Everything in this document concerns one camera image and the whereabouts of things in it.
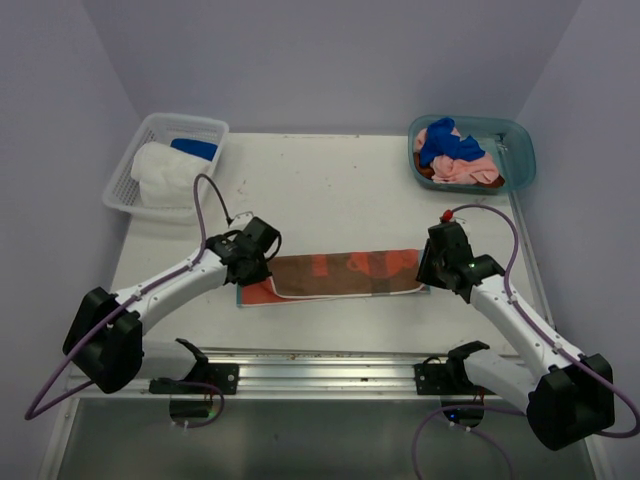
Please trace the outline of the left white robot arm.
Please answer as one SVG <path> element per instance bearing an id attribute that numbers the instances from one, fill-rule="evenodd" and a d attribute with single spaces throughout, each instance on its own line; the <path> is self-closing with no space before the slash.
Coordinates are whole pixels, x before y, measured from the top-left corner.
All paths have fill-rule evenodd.
<path id="1" fill-rule="evenodd" d="M 115 293 L 97 287 L 82 299 L 63 352 L 105 394 L 136 379 L 150 381 L 154 393 L 205 391 L 214 368 L 198 347 L 181 338 L 152 341 L 147 334 L 209 291 L 267 280 L 281 245 L 281 233 L 253 217 L 241 230 L 205 239 L 185 260 L 145 282 Z"/>

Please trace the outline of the orange brown patterned towel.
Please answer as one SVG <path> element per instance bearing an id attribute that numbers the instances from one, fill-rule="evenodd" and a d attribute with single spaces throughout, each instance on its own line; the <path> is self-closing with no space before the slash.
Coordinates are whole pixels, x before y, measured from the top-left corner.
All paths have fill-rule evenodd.
<path id="1" fill-rule="evenodd" d="M 268 279 L 237 289 L 236 305 L 428 294 L 430 288 L 416 280 L 422 254 L 402 249 L 277 257 Z"/>

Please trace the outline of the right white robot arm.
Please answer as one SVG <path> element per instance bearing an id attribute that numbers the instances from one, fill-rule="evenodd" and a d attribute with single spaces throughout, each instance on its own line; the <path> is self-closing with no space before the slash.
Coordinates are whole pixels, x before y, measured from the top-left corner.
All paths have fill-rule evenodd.
<path id="1" fill-rule="evenodd" d="M 600 354 L 584 355 L 521 297 L 489 255 L 475 256 L 454 221 L 429 228 L 419 282 L 450 290 L 483 314 L 521 365 L 481 341 L 447 354 L 445 383 L 457 393 L 482 387 L 522 412 L 538 440 L 557 451 L 614 424 L 613 371 Z"/>

